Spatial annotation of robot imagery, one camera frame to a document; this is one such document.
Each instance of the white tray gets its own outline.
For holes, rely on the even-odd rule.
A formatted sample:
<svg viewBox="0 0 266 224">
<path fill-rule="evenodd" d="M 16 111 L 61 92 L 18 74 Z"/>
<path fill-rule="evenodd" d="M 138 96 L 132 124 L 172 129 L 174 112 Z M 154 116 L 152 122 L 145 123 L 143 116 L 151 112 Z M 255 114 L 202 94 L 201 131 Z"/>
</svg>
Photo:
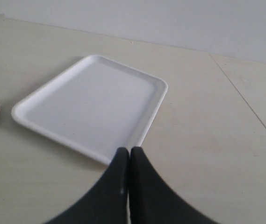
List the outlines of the white tray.
<svg viewBox="0 0 266 224">
<path fill-rule="evenodd" d="M 118 147 L 140 146 L 167 83 L 104 58 L 88 56 L 12 109 L 19 124 L 109 164 Z"/>
</svg>

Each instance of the white wall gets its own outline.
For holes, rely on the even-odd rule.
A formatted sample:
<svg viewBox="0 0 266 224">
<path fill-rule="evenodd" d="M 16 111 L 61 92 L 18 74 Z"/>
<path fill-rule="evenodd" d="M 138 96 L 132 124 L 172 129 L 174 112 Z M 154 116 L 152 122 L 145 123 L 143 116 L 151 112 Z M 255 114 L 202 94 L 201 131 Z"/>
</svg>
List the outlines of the white wall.
<svg viewBox="0 0 266 224">
<path fill-rule="evenodd" d="M 0 14 L 266 62 L 266 0 L 0 0 Z"/>
</svg>

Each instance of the beige floor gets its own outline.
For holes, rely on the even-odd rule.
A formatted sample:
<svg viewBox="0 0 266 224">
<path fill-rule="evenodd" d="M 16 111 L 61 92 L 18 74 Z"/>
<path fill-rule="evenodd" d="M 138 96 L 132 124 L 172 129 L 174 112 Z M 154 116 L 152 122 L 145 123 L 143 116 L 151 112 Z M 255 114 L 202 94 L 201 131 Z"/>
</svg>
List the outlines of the beige floor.
<svg viewBox="0 0 266 224">
<path fill-rule="evenodd" d="M 266 64 L 0 18 L 0 224 L 48 220 L 104 171 L 10 116 L 90 54 L 169 84 L 143 147 L 181 197 L 220 223 L 266 223 Z"/>
</svg>

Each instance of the plastic tray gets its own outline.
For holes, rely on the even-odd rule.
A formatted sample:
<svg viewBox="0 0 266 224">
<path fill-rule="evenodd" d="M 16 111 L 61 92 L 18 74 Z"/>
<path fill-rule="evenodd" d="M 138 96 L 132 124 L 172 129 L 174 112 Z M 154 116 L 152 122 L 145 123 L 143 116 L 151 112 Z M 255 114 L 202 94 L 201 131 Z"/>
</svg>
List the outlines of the plastic tray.
<svg viewBox="0 0 266 224">
<path fill-rule="evenodd" d="M 12 109 L 19 124 L 109 164 L 118 147 L 140 146 L 167 92 L 165 81 L 88 56 Z"/>
</svg>

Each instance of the tile grout line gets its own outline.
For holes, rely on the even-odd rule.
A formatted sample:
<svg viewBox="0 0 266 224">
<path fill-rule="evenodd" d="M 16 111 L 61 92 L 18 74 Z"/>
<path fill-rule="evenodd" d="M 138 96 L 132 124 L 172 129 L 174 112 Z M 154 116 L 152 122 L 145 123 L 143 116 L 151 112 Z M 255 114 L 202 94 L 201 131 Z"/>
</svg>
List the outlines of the tile grout line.
<svg viewBox="0 0 266 224">
<path fill-rule="evenodd" d="M 266 125 L 262 122 L 262 120 L 259 118 L 259 116 L 257 115 L 257 113 L 253 110 L 253 108 L 249 105 L 249 103 L 247 102 L 247 100 L 243 97 L 243 95 L 240 93 L 240 91 L 237 89 L 237 87 L 233 84 L 233 82 L 231 81 L 231 79 L 225 74 L 225 72 L 223 71 L 223 69 L 220 67 L 220 65 L 217 63 L 217 61 L 214 59 L 214 57 L 209 54 L 209 56 L 212 58 L 212 60 L 216 63 L 216 65 L 218 66 L 218 68 L 221 70 L 221 72 L 226 76 L 226 78 L 229 80 L 230 84 L 235 88 L 235 90 L 238 92 L 238 94 L 241 96 L 241 98 L 245 101 L 245 103 L 247 104 L 247 106 L 250 108 L 250 110 L 253 112 L 253 114 L 257 117 L 257 119 L 260 121 L 260 123 L 262 124 L 262 126 L 266 129 Z"/>
</svg>

